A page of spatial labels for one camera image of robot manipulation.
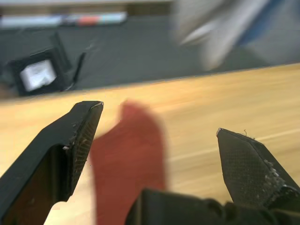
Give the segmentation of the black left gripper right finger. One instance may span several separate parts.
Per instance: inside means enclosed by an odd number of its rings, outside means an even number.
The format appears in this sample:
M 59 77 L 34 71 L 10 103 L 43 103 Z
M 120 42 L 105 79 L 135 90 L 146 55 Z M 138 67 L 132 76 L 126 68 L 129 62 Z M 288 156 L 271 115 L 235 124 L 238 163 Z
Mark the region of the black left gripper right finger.
M 235 204 L 298 208 L 300 187 L 260 142 L 220 128 L 219 154 L 225 185 Z

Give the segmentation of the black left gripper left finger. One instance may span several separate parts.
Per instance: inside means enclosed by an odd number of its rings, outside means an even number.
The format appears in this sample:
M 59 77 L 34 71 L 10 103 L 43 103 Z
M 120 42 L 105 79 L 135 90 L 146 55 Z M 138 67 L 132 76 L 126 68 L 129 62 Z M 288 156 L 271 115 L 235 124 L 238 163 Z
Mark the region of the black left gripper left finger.
M 82 101 L 43 128 L 0 179 L 0 222 L 42 225 L 74 193 L 89 154 L 101 101 Z

